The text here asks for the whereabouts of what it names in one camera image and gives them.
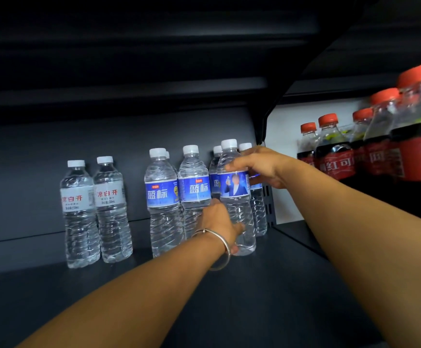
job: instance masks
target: man in blue suit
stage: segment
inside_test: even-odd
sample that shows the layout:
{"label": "man in blue suit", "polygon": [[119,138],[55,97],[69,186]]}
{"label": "man in blue suit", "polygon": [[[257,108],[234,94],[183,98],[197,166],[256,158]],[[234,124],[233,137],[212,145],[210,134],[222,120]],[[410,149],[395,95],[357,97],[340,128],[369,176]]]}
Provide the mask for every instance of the man in blue suit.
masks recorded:
{"label": "man in blue suit", "polygon": [[233,174],[230,180],[227,180],[227,186],[225,187],[225,193],[228,193],[230,197],[236,197],[238,195],[246,195],[248,191],[244,186],[239,183],[239,175]]}

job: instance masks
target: hand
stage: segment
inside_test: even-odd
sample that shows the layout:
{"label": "hand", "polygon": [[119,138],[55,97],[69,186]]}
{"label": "hand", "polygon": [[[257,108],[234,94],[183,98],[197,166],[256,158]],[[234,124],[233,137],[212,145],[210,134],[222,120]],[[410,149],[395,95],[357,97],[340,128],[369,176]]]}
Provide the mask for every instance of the hand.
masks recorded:
{"label": "hand", "polygon": [[248,169],[251,176],[259,174],[250,179],[252,185],[265,182],[277,189],[286,188],[280,176],[283,166],[292,158],[260,145],[244,150],[242,155],[227,164],[225,169],[228,172]]}
{"label": "hand", "polygon": [[196,226],[197,230],[202,228],[208,228],[224,237],[230,245],[232,254],[238,251],[235,240],[244,231],[244,225],[240,222],[236,224],[231,223],[227,208],[220,200],[212,199],[210,205],[203,209]]}

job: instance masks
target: bracelet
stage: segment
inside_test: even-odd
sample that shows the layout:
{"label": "bracelet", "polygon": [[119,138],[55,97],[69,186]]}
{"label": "bracelet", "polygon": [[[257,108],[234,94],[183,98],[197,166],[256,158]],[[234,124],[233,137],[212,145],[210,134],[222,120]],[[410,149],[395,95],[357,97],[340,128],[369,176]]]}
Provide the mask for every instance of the bracelet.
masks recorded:
{"label": "bracelet", "polygon": [[222,237],[217,232],[214,232],[214,231],[212,231],[212,230],[210,230],[208,228],[203,228],[201,230],[196,230],[196,232],[193,233],[193,235],[191,237],[196,236],[196,234],[198,234],[198,233],[206,233],[206,232],[212,233],[214,236],[218,237],[224,243],[225,248],[227,249],[227,258],[226,258],[225,262],[222,265],[220,265],[220,266],[211,267],[209,269],[210,271],[219,271],[219,270],[223,269],[225,266],[227,266],[227,264],[230,262],[230,257],[231,257],[230,246],[228,245],[228,243],[227,243],[227,241],[225,240],[224,237]]}

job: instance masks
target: orange-red cap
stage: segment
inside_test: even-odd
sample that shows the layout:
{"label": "orange-red cap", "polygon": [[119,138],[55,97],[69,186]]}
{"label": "orange-red cap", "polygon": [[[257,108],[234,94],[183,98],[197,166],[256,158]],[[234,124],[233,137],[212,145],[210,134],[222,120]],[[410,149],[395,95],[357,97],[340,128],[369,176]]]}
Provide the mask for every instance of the orange-red cap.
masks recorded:
{"label": "orange-red cap", "polygon": [[391,87],[389,89],[379,91],[378,93],[375,93],[372,96],[370,96],[370,103],[372,105],[378,105],[384,101],[399,99],[399,96],[399,89],[396,87]]}
{"label": "orange-red cap", "polygon": [[365,120],[367,118],[372,118],[372,117],[373,117],[373,110],[371,108],[357,110],[356,112],[353,113],[354,122]]}
{"label": "orange-red cap", "polygon": [[421,81],[421,65],[402,72],[398,78],[398,87],[411,87]]}
{"label": "orange-red cap", "polygon": [[338,123],[338,116],[336,114],[327,114],[319,118],[319,126],[323,127],[330,123]]}
{"label": "orange-red cap", "polygon": [[309,133],[315,132],[317,130],[317,126],[315,122],[304,123],[300,125],[300,132],[301,133]]}

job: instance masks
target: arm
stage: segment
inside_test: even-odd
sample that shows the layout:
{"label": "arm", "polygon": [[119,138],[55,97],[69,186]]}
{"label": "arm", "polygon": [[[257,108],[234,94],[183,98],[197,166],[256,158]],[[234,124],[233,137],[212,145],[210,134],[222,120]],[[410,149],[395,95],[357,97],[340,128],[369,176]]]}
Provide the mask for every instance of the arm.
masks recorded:
{"label": "arm", "polygon": [[[212,229],[230,245],[242,232],[216,199],[204,209],[199,228]],[[197,235],[82,298],[18,347],[159,347],[224,252],[216,236]]]}
{"label": "arm", "polygon": [[286,188],[322,249],[394,347],[421,347],[421,219],[257,146],[227,165]]}

